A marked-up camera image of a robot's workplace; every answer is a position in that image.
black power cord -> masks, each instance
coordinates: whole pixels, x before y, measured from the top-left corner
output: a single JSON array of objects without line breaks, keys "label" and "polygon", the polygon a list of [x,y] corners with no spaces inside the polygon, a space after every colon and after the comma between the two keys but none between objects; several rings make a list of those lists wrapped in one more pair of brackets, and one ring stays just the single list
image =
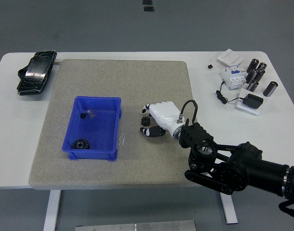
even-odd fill
[{"label": "black power cord", "polygon": [[223,104],[226,104],[226,103],[228,103],[228,102],[231,102],[231,101],[234,101],[234,100],[237,100],[237,99],[244,100],[244,98],[241,98],[241,97],[235,98],[235,99],[233,99],[233,100],[228,100],[227,98],[225,98],[225,97],[222,95],[222,93],[221,93],[221,91],[222,91],[222,86],[223,86],[224,83],[225,83],[225,81],[223,81],[223,82],[221,83],[221,85],[220,85],[220,89],[216,91],[217,98],[218,98],[219,100],[221,100]]},{"label": "black power cord", "polygon": [[196,115],[197,115],[197,111],[198,111],[198,105],[197,105],[197,103],[196,103],[195,100],[187,100],[187,101],[185,102],[185,104],[183,105],[180,114],[181,114],[181,115],[183,114],[183,111],[184,111],[185,106],[186,106],[188,103],[190,103],[190,102],[192,102],[192,103],[194,104],[194,107],[195,107],[195,111],[194,111],[193,118],[192,118],[192,123],[194,124],[194,122],[195,122],[195,118],[196,118]]},{"label": "black power cord", "polygon": [[278,207],[280,208],[282,212],[289,214],[291,217],[294,217],[294,209],[287,208],[288,206],[293,204],[294,204],[294,200],[288,200],[288,201],[281,202],[278,205]]}]

gear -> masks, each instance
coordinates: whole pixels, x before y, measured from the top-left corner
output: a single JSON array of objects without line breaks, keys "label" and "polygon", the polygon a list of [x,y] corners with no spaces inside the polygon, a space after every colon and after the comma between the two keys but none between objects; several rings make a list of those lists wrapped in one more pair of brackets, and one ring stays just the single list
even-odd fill
[{"label": "gear", "polygon": [[144,116],[143,118],[141,118],[141,125],[143,125],[144,127],[149,126],[150,118],[148,116]]},{"label": "gear", "polygon": [[90,149],[90,145],[86,139],[78,139],[72,144],[72,149]]}]

blue storage box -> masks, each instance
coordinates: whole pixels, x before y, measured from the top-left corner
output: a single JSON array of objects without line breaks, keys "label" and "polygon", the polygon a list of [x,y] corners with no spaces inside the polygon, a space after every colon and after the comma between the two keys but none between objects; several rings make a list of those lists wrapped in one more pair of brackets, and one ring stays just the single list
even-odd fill
[{"label": "blue storage box", "polygon": [[62,150],[70,160],[105,159],[115,161],[121,99],[77,96]]}]

black gear in robot hand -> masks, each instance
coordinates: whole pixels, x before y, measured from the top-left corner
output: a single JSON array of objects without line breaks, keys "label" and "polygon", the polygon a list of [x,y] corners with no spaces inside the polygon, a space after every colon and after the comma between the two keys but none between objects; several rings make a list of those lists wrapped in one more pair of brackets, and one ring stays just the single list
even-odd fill
[{"label": "black gear in robot hand", "polygon": [[149,126],[150,118],[148,116],[144,116],[143,118],[141,118],[141,125],[143,125],[144,127]]}]

black charger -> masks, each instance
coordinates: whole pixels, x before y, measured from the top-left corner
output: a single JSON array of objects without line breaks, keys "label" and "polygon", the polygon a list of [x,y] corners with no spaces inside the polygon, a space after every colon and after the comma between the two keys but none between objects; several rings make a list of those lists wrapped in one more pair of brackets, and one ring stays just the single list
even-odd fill
[{"label": "black charger", "polygon": [[253,109],[257,109],[262,103],[263,99],[253,94],[248,94],[243,99],[243,104]]}]

